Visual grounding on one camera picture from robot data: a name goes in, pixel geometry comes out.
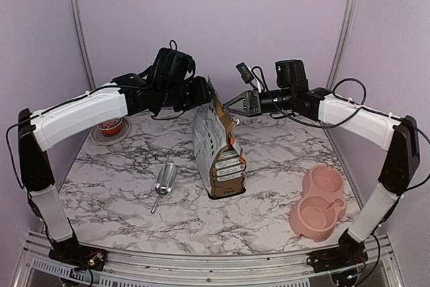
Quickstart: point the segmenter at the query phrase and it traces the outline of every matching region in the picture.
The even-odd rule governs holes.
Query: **purple wall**
[[[174,38],[223,100],[248,89],[235,65],[261,65],[275,86],[274,62],[301,58],[310,85],[323,86],[345,0],[79,0],[98,85],[153,63]]]
[[[430,134],[429,0],[359,0],[341,76],[357,77],[368,88],[367,105],[414,116]],[[359,99],[361,93],[352,93]],[[333,131],[365,200],[376,185],[386,156],[373,144],[342,130]],[[429,147],[421,140],[421,166],[414,183],[430,170]],[[430,183],[405,194],[384,226],[399,260],[405,286],[428,286]]]
[[[46,108],[79,95],[87,85],[68,0],[0,0],[0,282],[9,286],[30,228],[38,220],[15,182],[5,144],[18,112]],[[11,143],[16,152],[16,131]],[[57,179],[67,174],[83,140],[76,135],[50,151]]]

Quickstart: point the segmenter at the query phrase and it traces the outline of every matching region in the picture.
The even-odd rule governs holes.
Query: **marble tabletop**
[[[108,147],[88,137],[60,191],[81,242],[155,253],[275,253],[336,243],[358,215],[345,181],[347,213],[328,240],[292,232],[288,212],[302,195],[303,175],[322,163],[342,169],[322,130],[268,116],[241,118],[234,130],[246,152],[247,191],[209,199],[193,156],[193,114],[172,121],[135,115],[129,136]],[[167,162],[178,166],[175,187],[151,214],[155,178]]]

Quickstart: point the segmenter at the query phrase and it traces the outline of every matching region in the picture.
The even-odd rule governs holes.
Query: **vertical metal post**
[[[331,65],[329,78],[327,79],[327,85],[326,85],[327,89],[334,88],[336,84],[337,76],[339,75],[339,69],[342,63],[343,51],[345,49],[348,35],[351,30],[356,4],[357,4],[357,0],[347,0],[346,2],[345,13],[343,15],[343,21],[342,21],[342,27],[341,27],[341,33],[339,35],[339,40],[337,41],[336,53]]]
[[[81,53],[83,68],[84,68],[85,75],[87,77],[88,86],[90,89],[95,89],[93,70],[91,69],[87,46],[85,44],[85,38],[83,35],[81,13],[79,12],[79,2],[78,0],[69,0],[69,2],[70,2],[72,16],[73,16],[73,23],[75,25],[75,33],[78,41],[79,52]]]

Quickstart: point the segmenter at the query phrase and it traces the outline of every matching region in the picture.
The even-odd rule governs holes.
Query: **metal scoop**
[[[177,167],[173,163],[167,163],[160,170],[157,181],[155,182],[155,191],[158,193],[158,197],[155,200],[153,209],[150,211],[151,213],[155,212],[155,208],[157,208],[157,204],[159,203],[160,197],[164,195],[168,195],[172,189],[173,184],[175,183],[177,174]]]

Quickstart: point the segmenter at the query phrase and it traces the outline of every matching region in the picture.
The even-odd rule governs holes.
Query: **pink double pet bowl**
[[[347,209],[342,175],[318,165],[306,173],[302,184],[303,196],[290,211],[291,229],[315,242],[327,240]]]

